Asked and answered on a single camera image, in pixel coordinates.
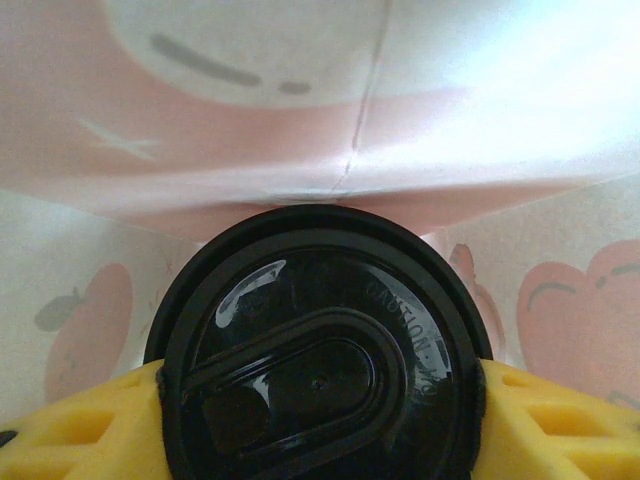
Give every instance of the cartoon heart face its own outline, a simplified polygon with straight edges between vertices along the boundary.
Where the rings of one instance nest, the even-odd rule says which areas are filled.
[[[598,252],[586,274],[549,262],[525,277],[518,331],[527,368],[640,408],[640,241]]]

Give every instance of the black plastic lid rim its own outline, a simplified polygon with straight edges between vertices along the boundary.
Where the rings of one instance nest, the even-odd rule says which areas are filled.
[[[165,397],[162,405],[165,445],[172,472],[176,478],[196,478],[179,438],[184,435],[184,432],[180,433],[179,409],[184,395],[181,379],[193,367],[189,352],[197,346],[183,339],[194,339],[194,332],[201,328],[202,302],[206,303],[207,295],[210,297],[207,292],[219,291],[228,284],[233,269],[238,265],[255,263],[257,244],[260,244],[260,254],[267,255],[314,243],[363,251],[388,260],[395,268],[404,265],[404,272],[415,280],[414,287],[440,292],[436,309],[449,323],[444,330],[452,335],[450,341],[459,350],[455,361],[459,363],[457,368],[461,373],[460,385],[465,400],[459,405],[461,430],[449,435],[453,442],[449,465],[439,470],[438,478],[466,475],[477,447],[470,444],[475,435],[468,432],[479,428],[479,419],[474,418],[476,403],[480,401],[476,398],[478,377],[475,358],[491,358],[488,337],[471,297],[448,264],[431,247],[402,227],[357,210],[315,205],[268,212],[227,230],[188,262],[163,299],[151,328],[145,362],[167,357],[163,369]],[[243,250],[249,246],[253,247],[252,251],[245,255]],[[403,263],[400,258],[405,256],[411,261]],[[222,273],[226,270],[225,263],[229,265],[226,275]],[[422,274],[415,265],[423,270]],[[196,301],[198,291],[199,304]],[[172,341],[173,337],[181,340]],[[307,463],[299,466],[303,472],[308,470],[313,458],[305,458],[301,462]],[[282,478],[282,475],[283,472],[273,471],[270,476],[252,478]]]

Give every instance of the cartoon face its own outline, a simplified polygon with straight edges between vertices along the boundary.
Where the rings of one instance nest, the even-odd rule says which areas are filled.
[[[267,108],[455,87],[450,68],[486,23],[468,1],[103,1],[118,43],[155,77],[199,98]]]
[[[225,103],[284,107],[362,94],[382,35],[385,4],[105,1],[115,37],[165,82]]]
[[[533,268],[518,300],[532,373],[640,408],[640,241],[613,243],[587,273],[558,262]]]

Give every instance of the drawn eye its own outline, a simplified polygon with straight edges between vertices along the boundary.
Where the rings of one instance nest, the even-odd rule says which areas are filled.
[[[311,91],[311,85],[304,82],[282,82],[278,90],[287,95],[304,95]]]
[[[243,87],[257,87],[262,79],[251,72],[211,60],[195,50],[162,34],[151,36],[151,48],[165,57],[198,73]]]
[[[538,285],[533,292],[531,292],[531,295],[529,295],[529,299],[527,301],[527,311],[531,310],[531,306],[533,305],[533,301],[535,300],[535,298],[546,290],[559,290],[561,292],[568,292],[571,294],[576,293],[575,288],[569,285],[566,285],[564,283],[559,283],[559,282],[542,283]]]
[[[620,265],[619,267],[611,270],[611,275],[617,277],[619,275],[625,275],[628,273],[640,273],[640,263],[629,263],[627,265]]]

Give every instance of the cup lid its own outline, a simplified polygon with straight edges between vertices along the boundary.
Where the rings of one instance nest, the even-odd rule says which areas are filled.
[[[462,282],[371,214],[253,217],[180,272],[145,361],[175,478],[469,478],[491,358]]]

